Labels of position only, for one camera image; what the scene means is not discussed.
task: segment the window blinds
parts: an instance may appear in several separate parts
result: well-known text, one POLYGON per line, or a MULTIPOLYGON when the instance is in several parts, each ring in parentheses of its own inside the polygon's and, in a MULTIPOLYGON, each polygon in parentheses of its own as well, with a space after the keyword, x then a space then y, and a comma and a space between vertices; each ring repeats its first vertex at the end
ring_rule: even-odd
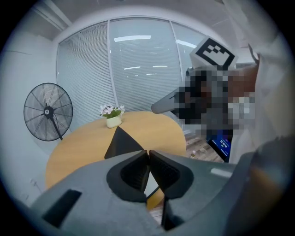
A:
POLYGON ((57 83, 73 103, 71 130, 100 118, 100 105, 115 105, 108 64, 107 23, 89 27, 61 42, 57 57, 57 83))
MULTIPOLYGON (((171 25, 153 19, 110 22, 112 74, 118 103, 126 111, 150 111, 151 105, 181 82, 171 25)), ((173 119, 176 116, 166 112, 173 119)))

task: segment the potted plant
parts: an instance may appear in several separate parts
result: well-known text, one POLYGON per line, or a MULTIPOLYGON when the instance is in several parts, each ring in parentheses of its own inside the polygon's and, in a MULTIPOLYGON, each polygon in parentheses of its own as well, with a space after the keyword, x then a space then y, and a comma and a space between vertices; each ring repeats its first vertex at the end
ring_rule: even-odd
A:
POLYGON ((100 115, 106 117, 106 126, 108 128, 114 128, 122 123, 121 117, 124 111, 124 106, 100 106, 100 115))

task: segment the fan guard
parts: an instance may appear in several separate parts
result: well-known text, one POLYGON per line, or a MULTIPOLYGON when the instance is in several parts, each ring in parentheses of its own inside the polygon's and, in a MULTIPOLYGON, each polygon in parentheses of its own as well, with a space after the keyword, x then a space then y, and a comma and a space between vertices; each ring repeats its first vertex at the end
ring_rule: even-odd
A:
POLYGON ((24 120, 33 136, 53 141, 68 130, 73 118, 69 95, 54 83, 43 83, 33 88, 24 104, 24 120))

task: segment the round wooden table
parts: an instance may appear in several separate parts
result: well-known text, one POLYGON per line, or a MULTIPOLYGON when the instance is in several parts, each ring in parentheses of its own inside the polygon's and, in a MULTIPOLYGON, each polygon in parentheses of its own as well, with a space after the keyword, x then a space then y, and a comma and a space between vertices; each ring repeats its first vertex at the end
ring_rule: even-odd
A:
MULTIPOLYGON (((120 127, 145 150, 163 151, 185 156, 186 142, 180 126, 168 116, 152 112, 126 112, 120 127)), ((76 169, 104 160, 116 128, 106 127, 105 118, 88 123, 66 136, 51 153, 46 166, 48 188, 76 169)), ((148 200, 154 208, 162 199, 158 189, 148 200)))

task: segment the ceiling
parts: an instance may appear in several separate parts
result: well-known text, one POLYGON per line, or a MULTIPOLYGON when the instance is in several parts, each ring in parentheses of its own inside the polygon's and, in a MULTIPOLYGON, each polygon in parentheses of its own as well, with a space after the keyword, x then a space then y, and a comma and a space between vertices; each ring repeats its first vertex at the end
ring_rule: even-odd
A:
MULTIPOLYGON (((237 39, 231 21, 223 11, 221 5, 214 0, 42 0, 37 3, 44 12, 59 22, 63 30, 68 27, 60 14, 56 14, 44 2, 52 2, 70 20, 75 22, 80 17, 98 10, 116 6, 155 6, 177 11, 213 28, 232 47, 237 47, 237 39)), ((52 40, 61 31, 49 23, 45 18, 30 10, 21 23, 25 30, 52 40)))

